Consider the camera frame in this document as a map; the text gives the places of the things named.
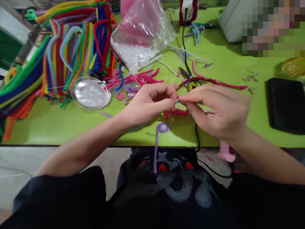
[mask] person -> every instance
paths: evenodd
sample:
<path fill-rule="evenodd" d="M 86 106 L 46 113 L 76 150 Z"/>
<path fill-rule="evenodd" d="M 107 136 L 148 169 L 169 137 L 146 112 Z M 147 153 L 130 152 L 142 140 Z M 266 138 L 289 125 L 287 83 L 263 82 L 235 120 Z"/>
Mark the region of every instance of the person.
<path fill-rule="evenodd" d="M 228 189 L 193 152 L 133 149 L 106 201 L 100 167 L 83 171 L 128 129 L 174 109 L 177 93 L 146 84 L 119 114 L 58 147 L 14 200 L 0 228 L 296 228 L 303 224 L 305 167 L 246 125 L 251 100 L 205 84 L 179 97 L 200 128 L 233 147 L 255 172 Z M 203 103 L 215 114 L 204 113 Z"/>

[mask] white appliance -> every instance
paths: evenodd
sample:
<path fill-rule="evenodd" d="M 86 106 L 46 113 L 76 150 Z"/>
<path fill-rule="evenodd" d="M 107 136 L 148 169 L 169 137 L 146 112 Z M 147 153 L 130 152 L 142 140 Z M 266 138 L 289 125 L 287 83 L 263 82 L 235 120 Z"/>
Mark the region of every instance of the white appliance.
<path fill-rule="evenodd" d="M 248 15 L 253 15 L 256 0 L 230 0 L 223 13 L 218 18 L 226 39 L 230 43 L 241 42 L 242 22 L 247 21 Z"/>

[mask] green table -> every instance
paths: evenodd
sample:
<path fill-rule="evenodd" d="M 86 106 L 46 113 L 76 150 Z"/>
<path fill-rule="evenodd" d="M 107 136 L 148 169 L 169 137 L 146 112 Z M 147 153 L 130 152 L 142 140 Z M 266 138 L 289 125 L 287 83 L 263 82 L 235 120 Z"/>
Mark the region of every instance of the green table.
<path fill-rule="evenodd" d="M 200 15 L 205 14 L 217 18 L 220 8 L 211 8 L 206 11 L 200 11 Z M 211 18 L 203 21 L 203 17 L 198 17 L 197 22 L 205 23 Z M 174 46 L 182 47 L 182 27 L 179 28 L 178 38 L 172 43 Z M 196 56 L 210 58 L 214 65 L 211 68 L 203 69 L 203 63 L 197 63 L 199 73 L 223 81 L 228 84 L 238 85 L 248 84 L 250 87 L 258 87 L 255 95 L 252 96 L 252 107 L 247 120 L 247 124 L 258 134 L 276 144 L 279 147 L 302 148 L 305 147 L 305 136 L 295 135 L 279 130 L 272 129 L 268 122 L 265 81 L 271 77 L 284 77 L 280 73 L 279 64 L 286 58 L 254 58 L 241 55 L 240 44 L 228 44 L 220 29 L 206 30 L 200 36 L 197 46 L 194 46 L 194 38 L 185 39 L 186 49 Z M 176 53 L 163 51 L 163 62 L 177 71 L 179 66 L 185 69 L 185 65 L 178 59 Z M 160 67 L 160 73 L 155 77 L 156 80 L 164 80 L 170 84 L 182 81 L 182 76 L 177 78 L 160 63 L 155 63 L 153 69 Z M 257 79 L 259 82 L 244 82 L 242 77 L 248 76 L 247 68 L 253 72 L 259 73 Z M 186 94 L 186 88 L 178 90 L 178 95 Z M 246 89 L 241 93 L 250 95 Z M 67 140 L 78 134 L 94 127 L 95 125 L 107 119 L 99 114 L 103 111 L 110 115 L 115 115 L 124 107 L 123 101 L 118 101 L 115 97 L 111 103 L 104 109 L 95 113 L 81 109 L 74 102 L 70 103 L 65 109 L 60 109 L 59 104 L 52 104 L 46 99 L 37 99 L 28 117 L 15 123 L 11 139 L 2 144 L 19 145 L 61 145 Z M 170 130 L 162 134 L 159 139 L 159 146 L 175 147 L 195 147 L 196 135 L 194 131 L 194 120 L 189 116 L 171 115 L 168 121 L 165 116 L 160 114 L 151 123 L 141 130 L 128 133 L 121 136 L 113 146 L 154 146 L 156 127 L 160 122 L 166 122 L 170 125 Z M 199 131 L 201 146 L 218 147 L 219 140 Z"/>

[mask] black phone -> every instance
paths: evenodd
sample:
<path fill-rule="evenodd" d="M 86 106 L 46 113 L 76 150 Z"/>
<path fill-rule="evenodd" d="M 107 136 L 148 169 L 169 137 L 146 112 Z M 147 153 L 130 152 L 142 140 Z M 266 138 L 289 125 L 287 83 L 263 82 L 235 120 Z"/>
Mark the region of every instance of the black phone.
<path fill-rule="evenodd" d="M 271 78 L 266 82 L 270 126 L 305 135 L 305 94 L 301 82 Z"/>

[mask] white beads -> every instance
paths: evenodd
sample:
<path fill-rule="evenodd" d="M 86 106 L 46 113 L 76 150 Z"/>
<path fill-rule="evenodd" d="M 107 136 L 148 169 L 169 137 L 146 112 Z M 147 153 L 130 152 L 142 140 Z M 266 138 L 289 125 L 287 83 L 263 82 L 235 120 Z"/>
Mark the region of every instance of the white beads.
<path fill-rule="evenodd" d="M 115 50 L 130 72 L 141 69 L 157 54 L 156 50 L 150 48 L 116 43 L 113 40 L 111 40 L 111 47 Z"/>

